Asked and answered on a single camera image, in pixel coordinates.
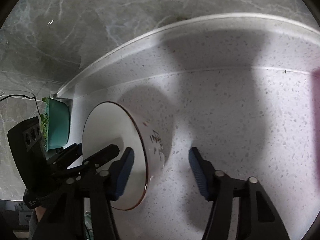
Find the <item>person left hand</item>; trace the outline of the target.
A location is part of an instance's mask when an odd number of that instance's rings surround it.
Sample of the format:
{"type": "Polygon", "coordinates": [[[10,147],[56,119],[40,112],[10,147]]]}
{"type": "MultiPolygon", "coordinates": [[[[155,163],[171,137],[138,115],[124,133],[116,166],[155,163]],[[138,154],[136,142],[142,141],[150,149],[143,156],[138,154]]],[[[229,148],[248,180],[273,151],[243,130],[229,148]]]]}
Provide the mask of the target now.
{"type": "Polygon", "coordinates": [[[44,216],[45,212],[46,212],[46,208],[42,207],[42,206],[38,206],[35,208],[35,213],[36,213],[36,217],[37,217],[37,221],[40,222],[42,217],[44,216]]]}

